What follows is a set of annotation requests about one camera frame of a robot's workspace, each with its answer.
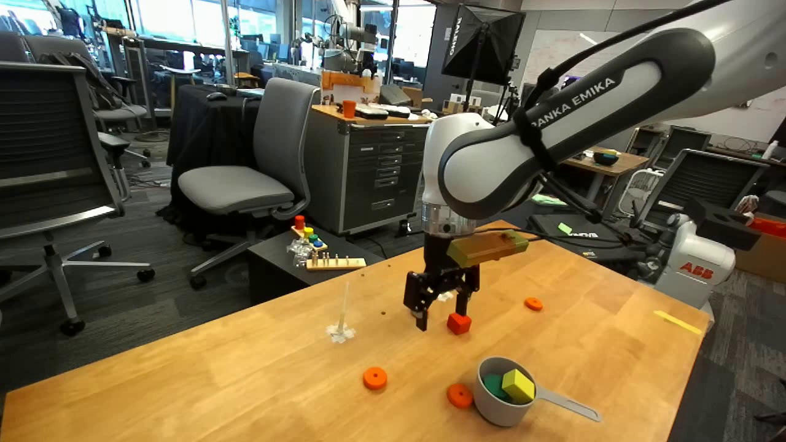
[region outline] gray cabinet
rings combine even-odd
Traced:
[[[414,211],[428,123],[359,120],[317,106],[307,135],[307,213],[333,234],[398,223]]]

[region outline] measuring cup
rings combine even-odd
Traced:
[[[477,413],[489,419],[490,424],[499,424],[499,428],[512,428],[519,424],[519,419],[531,411],[531,403],[509,403],[509,401],[501,401],[495,399],[485,385],[484,385],[484,376],[503,376],[509,370],[519,368],[523,376],[528,376],[536,385],[536,401],[547,401],[558,408],[565,408],[570,413],[577,413],[592,423],[598,423],[598,413],[573,401],[573,399],[565,399],[565,395],[558,395],[552,391],[546,391],[543,385],[536,384],[536,379],[523,368],[519,365],[515,362],[510,358],[484,358],[477,368],[477,381],[472,384],[472,399],[474,399],[474,408]]]

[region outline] chair wheel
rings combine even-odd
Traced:
[[[189,278],[191,287],[194,289],[200,289],[207,286],[207,279],[198,276],[198,278]]]
[[[69,322],[58,325],[58,331],[67,336],[76,336],[79,331],[84,331],[84,322],[69,319]]]
[[[140,282],[149,282],[153,278],[154,278],[154,271],[153,271],[153,267],[137,272],[137,279],[140,279]]]
[[[101,245],[92,251],[92,260],[106,260],[112,255],[112,249],[110,245]]]

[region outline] cardboard box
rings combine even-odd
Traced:
[[[737,267],[786,286],[786,235],[762,234],[751,251],[737,251]]]

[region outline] green object in bowl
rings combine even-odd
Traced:
[[[618,160],[618,152],[616,150],[595,150],[592,160],[596,164],[614,164]]]

